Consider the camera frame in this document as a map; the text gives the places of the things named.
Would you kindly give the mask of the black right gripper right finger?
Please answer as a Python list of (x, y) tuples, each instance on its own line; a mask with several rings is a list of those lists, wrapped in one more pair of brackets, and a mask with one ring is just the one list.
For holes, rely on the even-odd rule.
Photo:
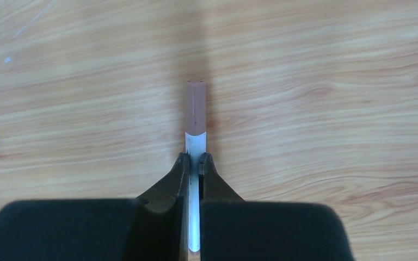
[(324, 204), (246, 201), (218, 174), (213, 158), (199, 163), (202, 260), (353, 260), (344, 228)]

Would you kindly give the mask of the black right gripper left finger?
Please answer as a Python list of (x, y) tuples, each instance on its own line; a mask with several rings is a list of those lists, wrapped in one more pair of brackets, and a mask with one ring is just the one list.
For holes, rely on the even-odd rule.
[(14, 201), (0, 260), (187, 260), (189, 156), (136, 198)]

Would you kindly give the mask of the white marker brown cap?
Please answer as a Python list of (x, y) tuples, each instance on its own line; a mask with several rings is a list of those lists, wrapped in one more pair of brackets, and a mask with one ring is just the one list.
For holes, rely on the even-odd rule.
[(203, 81), (188, 81), (185, 99), (185, 150), (189, 155), (188, 248), (201, 249), (199, 162), (206, 152), (206, 89)]

